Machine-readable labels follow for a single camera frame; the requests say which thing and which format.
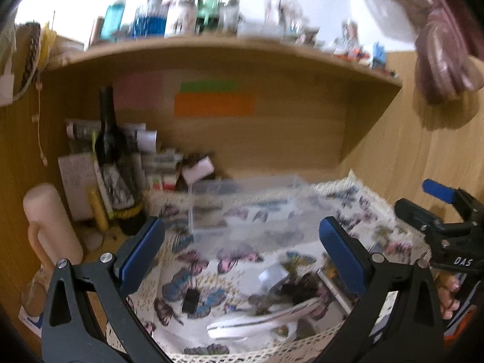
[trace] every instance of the wine bottle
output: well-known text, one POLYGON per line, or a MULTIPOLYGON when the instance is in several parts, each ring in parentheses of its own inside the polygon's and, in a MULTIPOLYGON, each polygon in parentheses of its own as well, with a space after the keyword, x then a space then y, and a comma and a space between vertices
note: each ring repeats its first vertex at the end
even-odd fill
POLYGON ((108 214, 117 218, 124 234, 132 236, 146 221, 143 195, 136 184, 126 136, 116 124, 113 88, 102 87, 99 95, 101 132, 94 145, 99 188, 108 214))

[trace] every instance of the blue clip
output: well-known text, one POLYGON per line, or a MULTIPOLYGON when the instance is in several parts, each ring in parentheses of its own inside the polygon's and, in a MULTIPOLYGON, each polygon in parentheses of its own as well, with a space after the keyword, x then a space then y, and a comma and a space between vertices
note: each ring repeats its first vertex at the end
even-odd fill
POLYGON ((163 221, 161 218, 151 217, 136 236, 125 242, 126 251, 130 254, 124 260, 122 259, 121 267, 116 272, 120 282, 119 294, 121 297, 126 298, 138 290, 164 240, 163 221), (136 243, 138 236, 141 236, 141 239, 136 243))
POLYGON ((319 225, 319 239, 335 264, 341 280, 349 292, 361 297, 366 292, 365 268, 348 245, 348 239, 352 237, 347 235, 348 239, 345 239, 342 233, 346 234, 342 228, 339 232, 328 218, 319 225))
POLYGON ((447 187, 445 185, 439 184, 434 180, 427 179, 422 183, 423 192, 432 195, 442 202, 452 204, 456 200, 456 190, 447 187))

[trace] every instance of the hanging cord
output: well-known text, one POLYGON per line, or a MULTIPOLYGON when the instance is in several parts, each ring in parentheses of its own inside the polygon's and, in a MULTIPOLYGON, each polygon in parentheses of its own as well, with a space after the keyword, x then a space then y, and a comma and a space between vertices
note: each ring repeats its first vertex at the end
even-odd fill
POLYGON ((42 82, 40 81, 40 73, 37 72, 37 80, 35 82, 35 88, 37 89, 38 99, 39 99, 39 112, 37 115, 32 116, 32 121, 37 123, 37 142, 39 144, 40 159, 45 167, 48 166, 47 157, 42 151, 42 145, 40 144, 40 92, 42 91, 42 82))

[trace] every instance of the yellow object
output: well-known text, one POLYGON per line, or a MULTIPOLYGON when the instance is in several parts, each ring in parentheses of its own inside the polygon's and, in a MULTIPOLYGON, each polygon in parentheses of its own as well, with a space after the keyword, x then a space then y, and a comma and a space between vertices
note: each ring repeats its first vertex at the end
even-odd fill
POLYGON ((93 209, 94 219, 100 232, 106 232, 110 229, 110 223, 107 220, 106 212, 104 211, 103 202, 101 201, 101 194, 95 185, 86 187, 88 193, 88 200, 93 209))
POLYGON ((50 51, 54 46, 56 38, 57 38, 57 32, 54 30, 51 30, 49 28, 49 24, 46 23, 41 33, 40 56, 39 56, 39 63, 37 64, 37 69, 39 72, 42 72, 44 68, 47 66, 47 63, 49 61, 50 51))

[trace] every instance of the butterfly print tablecloth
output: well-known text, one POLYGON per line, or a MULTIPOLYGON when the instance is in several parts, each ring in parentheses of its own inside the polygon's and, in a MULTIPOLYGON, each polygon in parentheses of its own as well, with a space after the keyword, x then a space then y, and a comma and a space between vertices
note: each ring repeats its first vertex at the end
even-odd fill
MULTIPOLYGON (((371 252, 381 252, 390 260, 411 263, 423 257, 428 247, 422 236, 399 225, 391 208, 360 182, 350 176, 339 182, 303 187, 292 196, 306 208, 319 209, 324 216, 335 216, 343 228, 360 239, 371 252)), ((265 198, 263 203, 280 204, 281 197, 265 198)), ((223 239, 210 257, 199 250, 188 231, 188 197, 181 194, 163 195, 152 200, 152 213, 164 218, 167 229, 163 244, 152 270, 139 291, 129 299, 153 339, 172 357, 184 355, 226 355, 275 350, 297 340, 315 338, 318 333, 332 331, 345 318, 345 312, 329 291, 321 291, 318 310, 285 329, 259 334, 238 342, 217 342, 207 335, 207 325, 231 312, 244 312, 260 304, 258 275, 268 266, 279 263, 299 276, 316 271, 327 260, 325 250, 317 240, 317 224, 298 224, 296 230, 267 231, 273 233, 269 251, 262 246, 239 242, 224 247, 223 239), (294 239, 294 235, 315 234, 314 241, 294 239), (200 292, 193 314, 182 313, 182 302, 188 288, 200 292)), ((226 218, 246 220, 265 218, 254 208, 244 206, 223 210, 226 218)), ((110 326, 108 341, 120 348, 110 326)))

